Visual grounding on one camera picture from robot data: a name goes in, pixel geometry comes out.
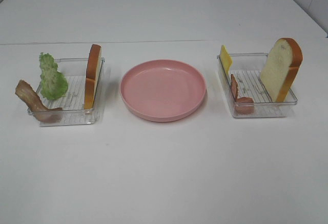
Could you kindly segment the bread slice in right tray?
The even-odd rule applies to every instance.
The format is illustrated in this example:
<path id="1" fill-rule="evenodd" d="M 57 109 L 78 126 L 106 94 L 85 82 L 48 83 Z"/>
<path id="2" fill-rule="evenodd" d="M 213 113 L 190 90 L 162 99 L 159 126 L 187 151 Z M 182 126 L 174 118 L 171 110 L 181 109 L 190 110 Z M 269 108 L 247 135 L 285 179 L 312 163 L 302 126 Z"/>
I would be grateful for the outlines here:
<path id="1" fill-rule="evenodd" d="M 280 38 L 270 50 L 260 80 L 271 100 L 285 100 L 303 60 L 298 43 L 292 38 Z"/>

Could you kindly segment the pink bacon strip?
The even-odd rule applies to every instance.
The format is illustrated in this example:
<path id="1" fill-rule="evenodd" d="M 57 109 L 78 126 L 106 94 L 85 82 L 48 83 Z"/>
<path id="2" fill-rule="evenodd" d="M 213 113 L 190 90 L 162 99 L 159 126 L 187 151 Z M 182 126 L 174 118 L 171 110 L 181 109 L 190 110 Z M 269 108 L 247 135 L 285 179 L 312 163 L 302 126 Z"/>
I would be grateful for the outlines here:
<path id="1" fill-rule="evenodd" d="M 238 114 L 248 115 L 254 112 L 254 101 L 250 97 L 238 97 L 238 83 L 233 74 L 230 75 L 233 100 L 235 102 L 234 108 Z"/>

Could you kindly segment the yellow cheese slice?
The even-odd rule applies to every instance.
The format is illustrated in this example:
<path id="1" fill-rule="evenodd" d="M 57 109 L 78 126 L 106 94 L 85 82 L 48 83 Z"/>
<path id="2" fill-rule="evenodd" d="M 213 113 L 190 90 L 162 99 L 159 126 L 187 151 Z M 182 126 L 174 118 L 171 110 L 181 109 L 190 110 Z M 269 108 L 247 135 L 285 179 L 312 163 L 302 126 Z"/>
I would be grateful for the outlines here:
<path id="1" fill-rule="evenodd" d="M 229 74 L 230 66 L 232 65 L 233 61 L 232 61 L 231 56 L 227 52 L 225 45 L 221 46 L 219 56 L 220 56 L 221 63 L 222 63 L 223 69 L 225 71 L 225 74 L 226 74 L 226 76 L 229 76 L 230 75 Z"/>

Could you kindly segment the clear right plastic tray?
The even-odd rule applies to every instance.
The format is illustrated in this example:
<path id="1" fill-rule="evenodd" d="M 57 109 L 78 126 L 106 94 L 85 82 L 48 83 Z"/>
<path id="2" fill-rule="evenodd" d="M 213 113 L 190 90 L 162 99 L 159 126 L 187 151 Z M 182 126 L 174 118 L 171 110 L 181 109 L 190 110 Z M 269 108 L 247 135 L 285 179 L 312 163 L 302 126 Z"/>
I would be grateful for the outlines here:
<path id="1" fill-rule="evenodd" d="M 234 100 L 230 88 L 230 75 L 226 76 L 220 56 L 217 56 L 219 78 L 227 99 L 231 115 L 234 118 L 286 117 L 298 100 L 289 90 L 284 102 L 274 103 L 260 80 L 260 72 L 266 62 L 267 53 L 231 53 L 232 65 L 229 74 L 233 74 L 238 83 L 238 97 L 250 97 L 254 101 L 252 114 L 238 114 L 234 108 Z"/>

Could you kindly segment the brown bacon strip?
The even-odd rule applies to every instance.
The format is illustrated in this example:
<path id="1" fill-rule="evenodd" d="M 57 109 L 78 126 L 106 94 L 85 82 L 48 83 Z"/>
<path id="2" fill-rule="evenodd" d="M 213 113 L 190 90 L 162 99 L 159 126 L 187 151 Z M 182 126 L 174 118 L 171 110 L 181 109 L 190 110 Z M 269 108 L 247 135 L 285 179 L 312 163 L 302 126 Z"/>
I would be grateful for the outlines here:
<path id="1" fill-rule="evenodd" d="M 58 113 L 62 108 L 48 109 L 43 105 L 40 97 L 32 87 L 24 80 L 20 80 L 15 88 L 15 94 L 28 106 L 34 113 L 34 117 L 44 123 L 59 122 L 62 116 Z"/>

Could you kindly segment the clear plastic tray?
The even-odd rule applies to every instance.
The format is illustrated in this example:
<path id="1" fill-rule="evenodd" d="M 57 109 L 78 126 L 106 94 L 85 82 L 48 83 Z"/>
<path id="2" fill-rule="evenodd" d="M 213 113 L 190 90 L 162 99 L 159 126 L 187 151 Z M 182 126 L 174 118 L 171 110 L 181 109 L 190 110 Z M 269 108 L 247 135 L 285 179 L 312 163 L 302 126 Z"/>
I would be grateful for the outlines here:
<path id="1" fill-rule="evenodd" d="M 234 100 L 230 88 L 230 75 L 226 76 L 220 56 L 217 56 L 219 78 L 227 99 L 231 115 L 234 118 L 286 117 L 298 100 L 289 90 L 284 102 L 274 103 L 260 80 L 260 72 L 266 62 L 267 53 L 231 53 L 232 65 L 229 74 L 233 74 L 238 83 L 238 97 L 250 97 L 254 101 L 252 114 L 238 114 L 234 108 Z"/>
<path id="2" fill-rule="evenodd" d="M 92 109 L 85 109 L 85 81 L 87 58 L 57 58 L 54 60 L 58 64 L 58 71 L 64 74 L 68 81 L 68 91 L 57 100 L 48 100 L 44 98 L 38 86 L 36 93 L 49 112 L 32 112 L 27 110 L 29 115 L 36 119 L 41 118 L 39 122 L 41 127 L 46 126 L 69 126 L 93 124 L 102 120 L 105 108 L 105 89 L 107 78 L 104 75 L 105 59 L 100 58 L 100 73 L 94 105 Z"/>

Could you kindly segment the clear left plastic tray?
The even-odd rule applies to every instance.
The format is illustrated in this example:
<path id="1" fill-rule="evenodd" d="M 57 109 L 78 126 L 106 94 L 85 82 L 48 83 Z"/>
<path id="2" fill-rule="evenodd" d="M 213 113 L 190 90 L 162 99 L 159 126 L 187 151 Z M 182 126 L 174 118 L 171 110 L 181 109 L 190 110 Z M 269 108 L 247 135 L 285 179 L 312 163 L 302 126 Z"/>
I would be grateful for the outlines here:
<path id="1" fill-rule="evenodd" d="M 105 89 L 107 78 L 104 75 L 105 59 L 100 58 L 100 73 L 94 105 L 92 109 L 85 109 L 85 81 L 87 58 L 57 58 L 54 60 L 58 64 L 58 71 L 64 74 L 68 81 L 68 91 L 57 100 L 48 100 L 44 98 L 38 86 L 36 93 L 49 112 L 32 112 L 27 110 L 29 115 L 36 119 L 41 118 L 39 122 L 41 127 L 46 126 L 69 126 L 93 124 L 102 120 L 105 108 Z"/>

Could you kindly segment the pink round plate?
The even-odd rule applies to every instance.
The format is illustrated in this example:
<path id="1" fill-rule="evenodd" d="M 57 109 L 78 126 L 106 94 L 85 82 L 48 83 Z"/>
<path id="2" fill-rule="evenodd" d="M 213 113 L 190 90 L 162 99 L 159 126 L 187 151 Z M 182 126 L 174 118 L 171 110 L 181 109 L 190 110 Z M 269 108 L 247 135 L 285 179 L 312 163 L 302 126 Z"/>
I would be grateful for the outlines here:
<path id="1" fill-rule="evenodd" d="M 155 122 L 189 116 L 200 107 L 206 92 L 205 79 L 197 69 L 170 59 L 139 64 L 120 83 L 121 98 L 129 111 Z"/>

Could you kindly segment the green lettuce leaf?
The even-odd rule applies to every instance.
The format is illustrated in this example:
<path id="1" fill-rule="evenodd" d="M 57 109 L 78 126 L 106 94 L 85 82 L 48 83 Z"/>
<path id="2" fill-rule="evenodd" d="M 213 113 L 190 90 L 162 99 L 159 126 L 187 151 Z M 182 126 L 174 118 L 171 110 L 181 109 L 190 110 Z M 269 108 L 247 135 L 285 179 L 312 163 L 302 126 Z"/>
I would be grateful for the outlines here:
<path id="1" fill-rule="evenodd" d="M 65 76 L 58 72 L 58 64 L 53 56 L 41 52 L 39 67 L 41 69 L 41 95 L 48 100 L 56 100 L 64 96 L 68 90 L 68 82 Z"/>

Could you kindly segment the bread slice from tray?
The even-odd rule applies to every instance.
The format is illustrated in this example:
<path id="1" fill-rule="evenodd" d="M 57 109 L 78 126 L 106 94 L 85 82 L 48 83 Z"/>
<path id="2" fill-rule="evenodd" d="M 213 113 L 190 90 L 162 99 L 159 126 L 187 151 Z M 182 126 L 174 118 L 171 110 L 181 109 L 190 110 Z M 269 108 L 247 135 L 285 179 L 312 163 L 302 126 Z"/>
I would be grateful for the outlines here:
<path id="1" fill-rule="evenodd" d="M 91 109 L 93 107 L 100 67 L 101 46 L 93 44 L 90 49 L 86 68 L 84 109 Z"/>

